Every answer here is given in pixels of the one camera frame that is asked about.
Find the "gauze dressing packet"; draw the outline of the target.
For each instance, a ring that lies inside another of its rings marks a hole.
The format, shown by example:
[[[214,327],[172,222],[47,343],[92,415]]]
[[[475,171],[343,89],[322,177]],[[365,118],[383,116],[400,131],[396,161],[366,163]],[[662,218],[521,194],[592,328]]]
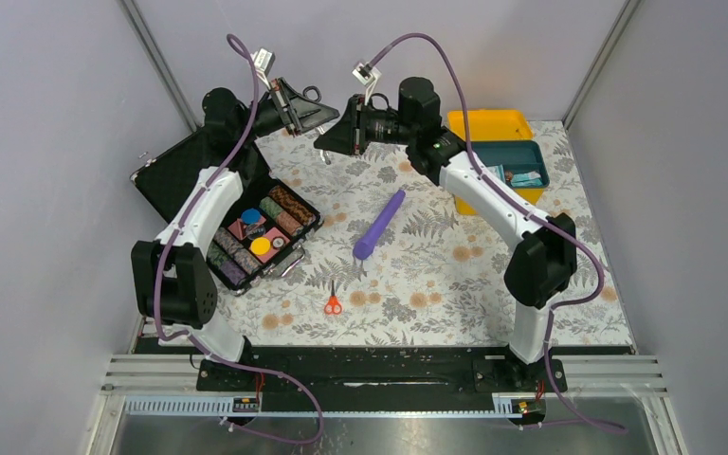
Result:
[[[485,169],[494,175],[498,181],[506,183],[505,169],[502,165],[487,166]]]

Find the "teal packet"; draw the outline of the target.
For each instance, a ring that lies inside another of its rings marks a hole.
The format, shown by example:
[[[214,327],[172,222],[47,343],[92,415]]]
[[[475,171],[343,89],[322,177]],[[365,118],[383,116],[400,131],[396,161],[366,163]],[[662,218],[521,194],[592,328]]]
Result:
[[[516,188],[539,187],[543,184],[540,173],[514,173],[510,179],[510,184]]]

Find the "teal divided tray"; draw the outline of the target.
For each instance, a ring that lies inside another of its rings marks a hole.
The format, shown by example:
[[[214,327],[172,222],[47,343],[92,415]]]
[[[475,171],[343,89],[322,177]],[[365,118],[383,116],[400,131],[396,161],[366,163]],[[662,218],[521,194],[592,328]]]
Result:
[[[502,165],[506,172],[538,172],[543,184],[539,187],[516,188],[506,179],[506,184],[515,190],[546,189],[550,178],[546,170],[539,145],[533,140],[475,141],[472,148],[484,167]]]

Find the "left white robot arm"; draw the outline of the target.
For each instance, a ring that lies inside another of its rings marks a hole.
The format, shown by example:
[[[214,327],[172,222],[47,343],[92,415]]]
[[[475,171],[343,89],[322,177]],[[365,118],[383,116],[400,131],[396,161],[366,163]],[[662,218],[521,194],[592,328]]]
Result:
[[[132,182],[166,227],[137,242],[131,263],[139,313],[158,319],[164,341],[191,338],[235,390],[256,365],[245,336],[217,315],[221,287],[241,295],[266,276],[287,273],[322,223],[319,211],[273,176],[257,141],[297,137],[338,115],[319,90],[276,79],[255,105],[224,87],[203,98],[203,125],[150,160]]]

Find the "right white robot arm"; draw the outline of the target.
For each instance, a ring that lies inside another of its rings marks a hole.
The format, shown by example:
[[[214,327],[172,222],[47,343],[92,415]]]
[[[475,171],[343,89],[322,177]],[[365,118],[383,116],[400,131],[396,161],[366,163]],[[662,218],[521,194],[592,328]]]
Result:
[[[547,324],[576,270],[573,220],[537,209],[487,171],[465,141],[443,124],[432,82],[401,81],[397,105],[378,109],[364,95],[349,97],[340,119],[315,141],[315,148],[362,155],[372,143],[405,148],[412,168],[433,184],[463,199],[512,252],[503,281],[516,301],[508,345],[515,358],[505,366],[507,381],[528,391],[543,377]]]

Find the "yellow plastic box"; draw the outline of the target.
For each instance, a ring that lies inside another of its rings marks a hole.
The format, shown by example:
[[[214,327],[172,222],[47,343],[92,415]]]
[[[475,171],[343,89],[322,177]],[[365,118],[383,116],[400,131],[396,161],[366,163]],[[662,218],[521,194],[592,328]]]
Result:
[[[475,110],[469,111],[467,115],[473,142],[533,140],[534,138],[525,116],[518,110]],[[546,189],[514,190],[523,199],[535,205]]]

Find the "orange handled scissors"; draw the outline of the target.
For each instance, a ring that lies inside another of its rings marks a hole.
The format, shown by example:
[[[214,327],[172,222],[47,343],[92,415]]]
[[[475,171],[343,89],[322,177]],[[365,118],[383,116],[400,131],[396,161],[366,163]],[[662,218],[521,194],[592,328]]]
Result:
[[[343,307],[337,298],[336,283],[334,280],[330,281],[330,296],[323,307],[323,312],[326,315],[337,316],[343,311]]]

